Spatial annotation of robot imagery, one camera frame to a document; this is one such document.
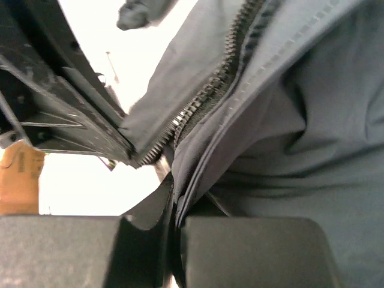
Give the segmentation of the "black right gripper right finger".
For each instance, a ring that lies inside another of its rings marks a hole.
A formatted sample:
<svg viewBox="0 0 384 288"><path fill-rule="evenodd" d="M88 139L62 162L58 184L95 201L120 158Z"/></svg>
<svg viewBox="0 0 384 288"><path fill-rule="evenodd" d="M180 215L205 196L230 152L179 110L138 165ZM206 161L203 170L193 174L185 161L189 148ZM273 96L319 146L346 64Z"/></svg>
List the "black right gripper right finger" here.
<svg viewBox="0 0 384 288"><path fill-rule="evenodd" d="M328 239L298 217L194 214L178 201L181 287L341 287Z"/></svg>

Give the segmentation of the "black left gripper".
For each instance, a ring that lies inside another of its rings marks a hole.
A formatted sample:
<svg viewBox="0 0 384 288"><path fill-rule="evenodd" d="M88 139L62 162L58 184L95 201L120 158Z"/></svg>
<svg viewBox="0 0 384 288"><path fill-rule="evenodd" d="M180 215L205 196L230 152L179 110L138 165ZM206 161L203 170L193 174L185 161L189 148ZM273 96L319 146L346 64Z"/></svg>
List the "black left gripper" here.
<svg viewBox="0 0 384 288"><path fill-rule="evenodd" d="M135 168L106 91L57 1L1 2L1 147L105 157Z"/></svg>

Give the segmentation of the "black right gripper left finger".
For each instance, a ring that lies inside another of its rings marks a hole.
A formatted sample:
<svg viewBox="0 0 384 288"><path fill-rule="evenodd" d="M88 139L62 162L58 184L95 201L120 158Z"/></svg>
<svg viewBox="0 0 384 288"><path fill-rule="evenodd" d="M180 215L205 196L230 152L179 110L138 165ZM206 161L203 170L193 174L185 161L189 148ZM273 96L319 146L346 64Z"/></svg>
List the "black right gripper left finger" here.
<svg viewBox="0 0 384 288"><path fill-rule="evenodd" d="M1 217L1 286L169 287L172 182L117 217Z"/></svg>

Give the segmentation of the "grey gradient zip jacket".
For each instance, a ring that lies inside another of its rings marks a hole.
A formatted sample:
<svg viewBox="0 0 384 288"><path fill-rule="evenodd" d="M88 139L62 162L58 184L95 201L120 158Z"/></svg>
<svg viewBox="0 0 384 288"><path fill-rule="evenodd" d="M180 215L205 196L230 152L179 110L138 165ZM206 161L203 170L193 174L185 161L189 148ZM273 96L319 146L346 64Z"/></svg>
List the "grey gradient zip jacket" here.
<svg viewBox="0 0 384 288"><path fill-rule="evenodd" d="M177 282L184 197L310 219L342 287L383 286L382 1L198 1L119 129L169 157Z"/></svg>

